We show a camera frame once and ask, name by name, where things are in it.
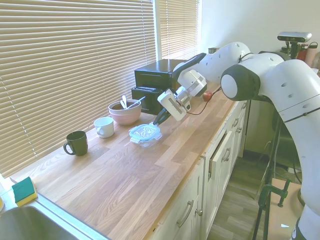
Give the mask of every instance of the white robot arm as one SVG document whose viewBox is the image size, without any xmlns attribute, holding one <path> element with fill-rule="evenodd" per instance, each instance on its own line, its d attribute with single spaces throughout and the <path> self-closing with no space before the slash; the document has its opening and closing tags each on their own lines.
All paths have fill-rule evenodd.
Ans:
<svg viewBox="0 0 320 240">
<path fill-rule="evenodd" d="M 266 96 L 274 104 L 297 148 L 305 206 L 295 233 L 307 240 L 320 239 L 320 78 L 303 61 L 287 60 L 279 53 L 250 53 L 233 42 L 214 54 L 199 54 L 173 71 L 181 87 L 168 89 L 158 101 L 177 121 L 191 106 L 191 97 L 201 96 L 206 80 L 221 84 L 233 101 Z"/>
<path fill-rule="evenodd" d="M 207 82 L 220 83 L 224 70 L 239 62 L 240 58 L 250 53 L 249 48 L 241 42 L 230 43 L 213 54 L 201 53 L 190 60 L 178 64 L 172 78 L 181 85 L 175 92 L 167 89 L 158 97 L 166 109 L 157 117 L 154 124 L 161 124 L 172 115 L 180 121 L 191 110 L 190 99 L 201 96 L 207 89 Z"/>
</svg>

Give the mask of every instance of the sink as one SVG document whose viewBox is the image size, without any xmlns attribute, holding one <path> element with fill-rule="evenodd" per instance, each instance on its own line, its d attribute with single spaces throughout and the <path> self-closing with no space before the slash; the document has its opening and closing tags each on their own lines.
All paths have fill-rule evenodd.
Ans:
<svg viewBox="0 0 320 240">
<path fill-rule="evenodd" d="M 16 207 L 0 217 L 0 239 L 77 240 L 33 206 Z"/>
<path fill-rule="evenodd" d="M 0 240 L 109 240 L 47 198 L 0 214 Z"/>
</svg>

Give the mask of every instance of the cabinet handle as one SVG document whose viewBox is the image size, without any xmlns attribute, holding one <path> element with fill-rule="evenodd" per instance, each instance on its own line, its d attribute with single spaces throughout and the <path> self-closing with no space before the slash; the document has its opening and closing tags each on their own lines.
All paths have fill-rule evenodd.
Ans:
<svg viewBox="0 0 320 240">
<path fill-rule="evenodd" d="M 242 130 L 242 127 L 240 127 L 240 126 L 238 126 L 237 128 L 236 128 L 236 132 L 239 134 L 239 133 L 241 133 L 241 130 Z"/>
<path fill-rule="evenodd" d="M 189 210 L 186 213 L 186 215 L 184 216 L 184 218 L 182 218 L 181 220 L 176 221 L 176 224 L 178 224 L 178 227 L 181 228 L 182 225 L 187 221 L 187 218 L 189 217 L 192 207 L 194 206 L 194 202 L 195 201 L 188 201 L 188 206 L 189 206 Z"/>
<path fill-rule="evenodd" d="M 234 123 L 232 124 L 232 127 L 237 126 L 238 122 L 239 122 L 239 118 L 237 117 L 237 118 L 234 120 Z"/>
<path fill-rule="evenodd" d="M 229 161 L 230 153 L 231 153 L 231 148 L 228 147 L 228 148 L 225 150 L 225 153 L 224 153 L 224 156 L 223 156 L 221 162 L 227 162 L 227 161 Z"/>
</svg>

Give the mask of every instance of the white wall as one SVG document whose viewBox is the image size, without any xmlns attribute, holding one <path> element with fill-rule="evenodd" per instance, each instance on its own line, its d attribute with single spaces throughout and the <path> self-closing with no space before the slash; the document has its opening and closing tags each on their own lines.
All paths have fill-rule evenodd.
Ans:
<svg viewBox="0 0 320 240">
<path fill-rule="evenodd" d="M 202 0 L 200 49 L 243 42 L 253 53 L 277 51 L 280 32 L 310 32 L 320 43 L 320 0 Z"/>
</svg>

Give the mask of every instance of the window blind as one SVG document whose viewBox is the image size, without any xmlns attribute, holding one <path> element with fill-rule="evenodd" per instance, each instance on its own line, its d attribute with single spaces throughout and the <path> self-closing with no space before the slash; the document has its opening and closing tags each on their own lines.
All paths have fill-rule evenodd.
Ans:
<svg viewBox="0 0 320 240">
<path fill-rule="evenodd" d="M 87 130 L 156 61 L 150 0 L 0 3 L 0 173 Z"/>
<path fill-rule="evenodd" d="M 159 0 L 163 59 L 189 59 L 198 53 L 199 0 Z"/>
</svg>

